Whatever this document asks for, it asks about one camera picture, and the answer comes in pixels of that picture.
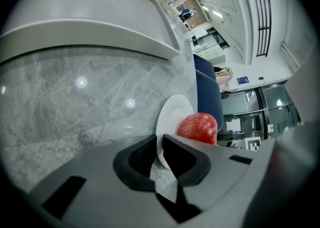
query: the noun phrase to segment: gray marble surface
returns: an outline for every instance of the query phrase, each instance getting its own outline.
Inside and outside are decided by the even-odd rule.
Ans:
[[[13,182],[30,191],[78,153],[122,138],[155,133],[172,95],[197,111],[195,65],[183,23],[165,8],[182,54],[165,60],[101,47],[42,49],[0,66],[1,156]],[[155,163],[157,190],[173,174]]]

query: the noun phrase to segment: ceiling light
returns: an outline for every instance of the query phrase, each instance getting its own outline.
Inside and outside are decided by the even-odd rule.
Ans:
[[[222,14],[220,14],[219,12],[214,11],[214,10],[212,10],[212,12],[213,12],[215,15],[217,15],[218,17],[221,17],[222,19],[224,18],[224,17],[222,16]]]

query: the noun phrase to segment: black railing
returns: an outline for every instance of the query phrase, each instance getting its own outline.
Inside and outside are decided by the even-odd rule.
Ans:
[[[270,0],[255,0],[258,15],[258,49],[256,56],[267,56],[271,38]]]

